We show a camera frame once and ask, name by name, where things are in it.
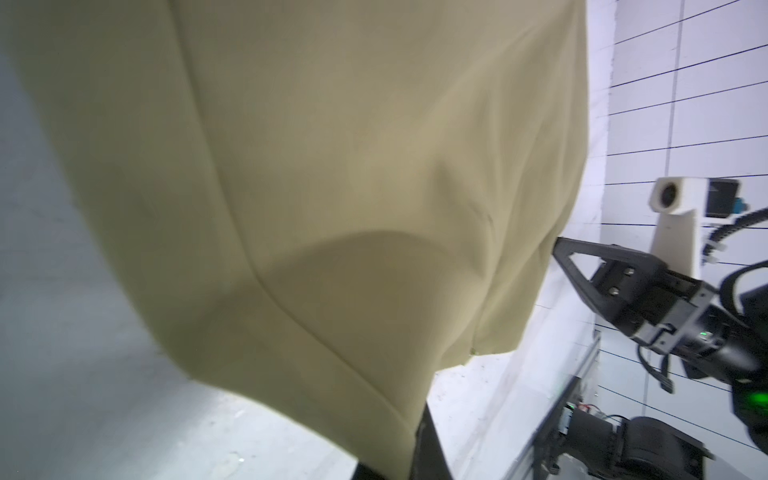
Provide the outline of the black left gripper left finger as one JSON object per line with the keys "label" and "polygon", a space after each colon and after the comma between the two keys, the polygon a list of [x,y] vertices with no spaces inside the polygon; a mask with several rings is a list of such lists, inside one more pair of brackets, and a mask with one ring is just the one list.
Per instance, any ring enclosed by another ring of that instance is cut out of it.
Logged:
{"label": "black left gripper left finger", "polygon": [[351,480],[384,480],[384,477],[371,467],[358,462]]}

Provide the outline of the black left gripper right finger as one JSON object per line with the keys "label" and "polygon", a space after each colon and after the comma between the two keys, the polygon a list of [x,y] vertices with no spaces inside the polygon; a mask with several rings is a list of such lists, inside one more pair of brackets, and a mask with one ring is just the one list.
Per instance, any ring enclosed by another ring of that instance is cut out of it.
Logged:
{"label": "black left gripper right finger", "polygon": [[410,479],[453,479],[428,405],[425,405],[416,431]]}

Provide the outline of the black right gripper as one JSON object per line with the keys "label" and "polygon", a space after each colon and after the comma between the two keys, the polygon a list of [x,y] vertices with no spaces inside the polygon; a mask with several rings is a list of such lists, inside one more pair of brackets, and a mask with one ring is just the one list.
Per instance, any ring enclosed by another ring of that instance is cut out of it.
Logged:
{"label": "black right gripper", "polygon": [[[600,260],[590,278],[572,260],[576,254]],[[751,324],[725,308],[722,291],[664,273],[667,264],[658,257],[618,245],[559,237],[552,255],[594,313],[639,350],[663,358],[659,368],[644,366],[662,384],[671,382],[672,356],[681,360],[690,379],[749,384],[762,378],[762,338]]]}

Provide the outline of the olive green skirt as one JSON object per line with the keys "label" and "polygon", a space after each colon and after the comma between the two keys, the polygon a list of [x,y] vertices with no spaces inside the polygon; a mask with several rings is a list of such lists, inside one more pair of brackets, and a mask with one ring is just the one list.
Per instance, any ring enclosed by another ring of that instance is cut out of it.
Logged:
{"label": "olive green skirt", "polygon": [[582,1],[5,1],[112,271],[188,375],[389,479],[514,350],[588,149]]}

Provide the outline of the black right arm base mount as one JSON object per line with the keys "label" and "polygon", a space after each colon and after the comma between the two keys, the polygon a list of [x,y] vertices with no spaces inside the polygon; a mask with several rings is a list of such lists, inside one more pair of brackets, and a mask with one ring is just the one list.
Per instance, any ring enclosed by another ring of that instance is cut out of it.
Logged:
{"label": "black right arm base mount", "polygon": [[657,419],[614,425],[570,403],[554,409],[533,448],[535,479],[559,474],[563,455],[598,479],[703,479],[705,461],[715,458],[702,442]]}

